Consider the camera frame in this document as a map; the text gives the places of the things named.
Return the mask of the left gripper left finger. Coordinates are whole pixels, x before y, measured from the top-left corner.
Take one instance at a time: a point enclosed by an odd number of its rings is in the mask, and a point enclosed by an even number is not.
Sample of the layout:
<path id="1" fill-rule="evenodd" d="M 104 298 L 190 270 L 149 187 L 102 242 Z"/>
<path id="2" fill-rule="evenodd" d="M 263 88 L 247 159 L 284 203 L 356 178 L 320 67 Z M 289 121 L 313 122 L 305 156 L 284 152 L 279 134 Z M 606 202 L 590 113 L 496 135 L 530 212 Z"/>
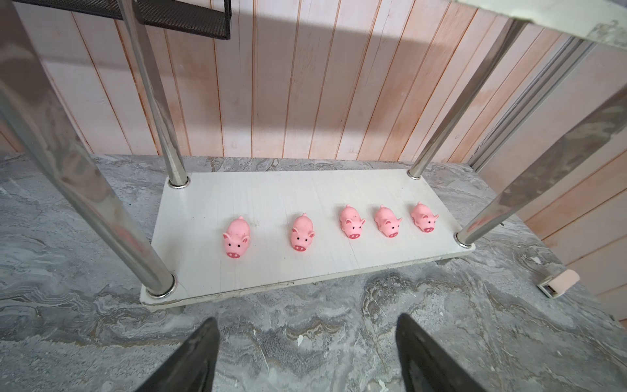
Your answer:
<path id="1" fill-rule="evenodd" d="M 208 318 L 137 391 L 212 391 L 220 332 Z"/>

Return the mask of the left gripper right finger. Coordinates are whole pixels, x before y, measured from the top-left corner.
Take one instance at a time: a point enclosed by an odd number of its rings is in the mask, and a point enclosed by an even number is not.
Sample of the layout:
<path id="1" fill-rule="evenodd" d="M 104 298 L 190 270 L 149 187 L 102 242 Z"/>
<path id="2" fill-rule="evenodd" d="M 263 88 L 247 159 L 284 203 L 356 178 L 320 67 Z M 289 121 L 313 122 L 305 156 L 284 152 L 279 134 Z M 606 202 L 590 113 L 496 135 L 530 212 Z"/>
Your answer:
<path id="1" fill-rule="evenodd" d="M 410 315 L 398 317 L 395 341 L 406 391 L 485 392 Z"/>

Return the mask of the pink pig toy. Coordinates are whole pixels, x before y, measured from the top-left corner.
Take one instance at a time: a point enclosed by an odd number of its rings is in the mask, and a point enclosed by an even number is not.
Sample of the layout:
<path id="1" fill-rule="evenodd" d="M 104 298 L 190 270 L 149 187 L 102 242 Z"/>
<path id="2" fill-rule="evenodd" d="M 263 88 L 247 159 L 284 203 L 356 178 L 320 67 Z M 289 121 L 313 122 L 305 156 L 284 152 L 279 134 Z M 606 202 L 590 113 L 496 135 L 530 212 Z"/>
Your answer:
<path id="1" fill-rule="evenodd" d="M 299 252 L 305 252 L 310 247 L 315 237 L 313 227 L 313 222 L 306 213 L 303 213 L 295 219 L 291 233 L 291 245 L 293 249 Z"/>
<path id="2" fill-rule="evenodd" d="M 439 215 L 434 215 L 425 204 L 418 203 L 411 211 L 411 218 L 418 229 L 424 233 L 431 233 L 435 229 Z"/>
<path id="3" fill-rule="evenodd" d="M 387 238 L 394 238 L 399 234 L 402 218 L 397 218 L 393 211 L 381 205 L 375 214 L 375 222 L 378 230 Z"/>
<path id="4" fill-rule="evenodd" d="M 349 204 L 342 210 L 340 215 L 341 229 L 349 239 L 357 239 L 362 234 L 362 227 L 365 220 L 359 215 L 359 212 Z"/>
<path id="5" fill-rule="evenodd" d="M 233 220 L 223 233 L 225 253 L 228 257 L 238 259 L 242 257 L 251 244 L 250 225 L 243 217 Z"/>

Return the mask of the white two-tier shelf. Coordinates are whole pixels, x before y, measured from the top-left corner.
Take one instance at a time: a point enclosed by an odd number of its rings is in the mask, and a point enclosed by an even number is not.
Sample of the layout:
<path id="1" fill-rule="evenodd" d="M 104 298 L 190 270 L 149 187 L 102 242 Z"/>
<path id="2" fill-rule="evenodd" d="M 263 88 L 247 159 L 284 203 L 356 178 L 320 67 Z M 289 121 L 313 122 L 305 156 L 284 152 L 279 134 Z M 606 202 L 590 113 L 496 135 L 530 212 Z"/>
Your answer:
<path id="1" fill-rule="evenodd" d="M 147 239 L 91 160 L 47 81 L 10 1 L 1 4 L 1 118 L 41 170 L 143 284 L 148 306 L 178 306 L 277 287 L 442 261 L 470 252 L 454 239 L 459 224 L 426 181 L 399 170 L 192 172 L 183 186 L 166 183 L 152 239 Z M 414 199 L 436 208 L 432 235 L 386 240 L 366 229 L 350 244 L 340 231 L 346 204 L 372 216 L 381 206 L 408 212 Z M 292 248 L 303 213 L 315 237 Z M 243 217 L 251 244 L 233 259 L 223 233 Z"/>

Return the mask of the pink small toy right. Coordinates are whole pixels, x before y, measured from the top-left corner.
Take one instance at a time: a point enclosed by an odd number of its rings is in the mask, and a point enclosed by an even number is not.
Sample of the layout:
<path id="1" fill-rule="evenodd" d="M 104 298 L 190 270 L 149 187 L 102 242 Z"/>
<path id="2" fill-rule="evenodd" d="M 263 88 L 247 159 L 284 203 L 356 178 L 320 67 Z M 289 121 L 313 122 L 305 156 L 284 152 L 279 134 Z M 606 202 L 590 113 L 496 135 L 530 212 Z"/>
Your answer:
<path id="1" fill-rule="evenodd" d="M 555 299 L 565 294 L 565 292 L 577 284 L 580 279 L 581 277 L 576 271 L 566 269 L 558 275 L 550 275 L 546 277 L 543 281 L 537 284 L 537 287 L 548 298 Z"/>

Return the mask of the black mesh basket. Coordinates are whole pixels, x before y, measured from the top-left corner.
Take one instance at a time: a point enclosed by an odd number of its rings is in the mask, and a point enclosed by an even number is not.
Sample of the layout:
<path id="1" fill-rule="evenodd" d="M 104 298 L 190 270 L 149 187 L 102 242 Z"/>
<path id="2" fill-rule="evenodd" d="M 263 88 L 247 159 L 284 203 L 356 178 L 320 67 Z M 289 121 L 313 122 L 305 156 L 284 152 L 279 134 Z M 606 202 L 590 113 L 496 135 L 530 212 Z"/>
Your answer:
<path id="1" fill-rule="evenodd" d="M 18 0 L 20 3 L 91 16 L 122 20 L 119 3 L 115 0 Z M 211 39 L 229 40 L 232 17 L 231 2 L 224 2 L 224 11 L 171 0 L 138 0 L 137 15 L 144 24 L 199 35 Z"/>

